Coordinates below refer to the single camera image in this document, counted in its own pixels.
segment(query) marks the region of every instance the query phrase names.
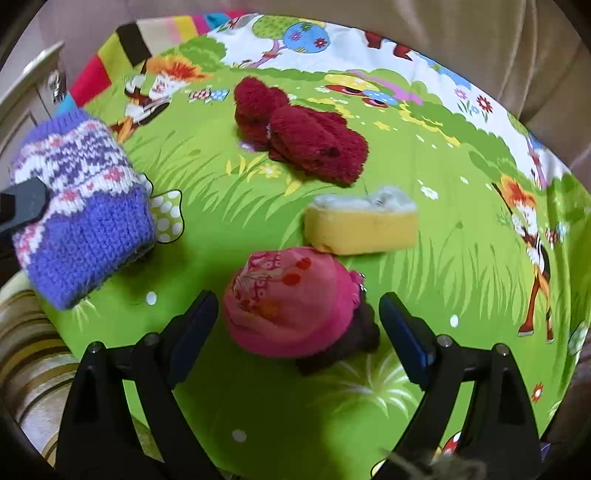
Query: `pink hat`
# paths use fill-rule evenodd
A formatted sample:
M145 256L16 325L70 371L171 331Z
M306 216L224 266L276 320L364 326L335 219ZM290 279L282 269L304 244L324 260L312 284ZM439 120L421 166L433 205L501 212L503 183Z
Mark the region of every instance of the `pink hat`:
M313 248L253 253L223 296L230 335L257 355L314 355L345 333L362 283L359 273Z

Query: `cabinet door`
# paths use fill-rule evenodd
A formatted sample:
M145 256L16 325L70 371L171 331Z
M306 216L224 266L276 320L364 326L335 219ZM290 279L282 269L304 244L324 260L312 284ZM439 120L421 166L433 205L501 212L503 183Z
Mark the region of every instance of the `cabinet door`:
M8 187L8 167L18 154L22 141L38 124L48 120L35 87L27 90L0 125L0 190Z

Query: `printed white flower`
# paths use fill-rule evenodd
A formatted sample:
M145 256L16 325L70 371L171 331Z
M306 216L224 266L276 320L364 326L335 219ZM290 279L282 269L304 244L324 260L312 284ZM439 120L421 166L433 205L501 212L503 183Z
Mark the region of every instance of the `printed white flower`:
M439 194L429 187L422 187L421 192L425 194L425 197L430 198L431 200L437 200L439 198Z

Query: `sponge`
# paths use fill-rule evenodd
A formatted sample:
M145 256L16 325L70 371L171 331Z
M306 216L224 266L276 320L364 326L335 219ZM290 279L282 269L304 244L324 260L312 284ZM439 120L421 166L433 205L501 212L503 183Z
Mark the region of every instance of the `sponge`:
M417 233L417 205L394 186L367 197L319 195L304 214L306 240L335 255L413 247Z

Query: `table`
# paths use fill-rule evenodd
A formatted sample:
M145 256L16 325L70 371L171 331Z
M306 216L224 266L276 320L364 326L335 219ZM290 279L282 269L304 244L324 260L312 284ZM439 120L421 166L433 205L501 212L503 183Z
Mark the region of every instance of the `table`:
M542 433L589 327L589 194L466 79L321 21L239 12L138 21L91 60L72 97L112 125L145 176L160 230L143 261L72 311L46 305L74 354L161 330L201 289L221 297L251 252L303 243L300 216L314 195L342 191L238 140L232 89L247 75L340 113L367 139L364 173L347 193L403 188L420 235L413 249L341 261L366 275L374 307L396 291L435 333L507 344ZM461 390L442 447L457 439L470 393ZM129 385L127 394L142 418ZM252 480L367 478L421 398L385 335L376 354L302 378L292 362L241 350L221 319L175 395L216 464Z

